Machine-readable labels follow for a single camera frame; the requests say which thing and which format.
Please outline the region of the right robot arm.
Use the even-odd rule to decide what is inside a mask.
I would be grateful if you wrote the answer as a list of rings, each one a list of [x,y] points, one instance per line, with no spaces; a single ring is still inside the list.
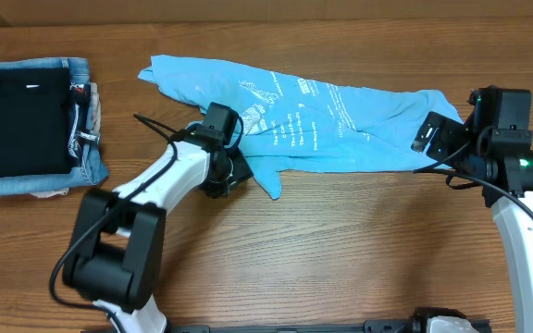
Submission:
[[[533,149],[527,111],[475,111],[461,124],[430,113],[413,149],[447,165],[443,175],[479,186],[500,232],[515,329],[533,332]]]

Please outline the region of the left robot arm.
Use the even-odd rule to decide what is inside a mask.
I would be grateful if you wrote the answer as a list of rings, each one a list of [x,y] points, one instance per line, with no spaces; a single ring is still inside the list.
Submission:
[[[170,137],[164,153],[135,179],[113,191],[86,192],[49,286],[63,281],[84,298],[83,308],[105,313],[115,332],[168,332],[154,297],[167,215],[196,188],[227,196],[252,175],[241,150],[221,140]]]

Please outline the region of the light blue printed t-shirt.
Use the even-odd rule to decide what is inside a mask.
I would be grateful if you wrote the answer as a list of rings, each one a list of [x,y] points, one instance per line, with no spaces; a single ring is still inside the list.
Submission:
[[[167,97],[208,112],[238,112],[242,151],[256,182],[277,200],[279,174],[401,172],[430,164],[411,144],[431,112],[459,121],[437,90],[339,86],[218,59],[155,55],[139,74]]]

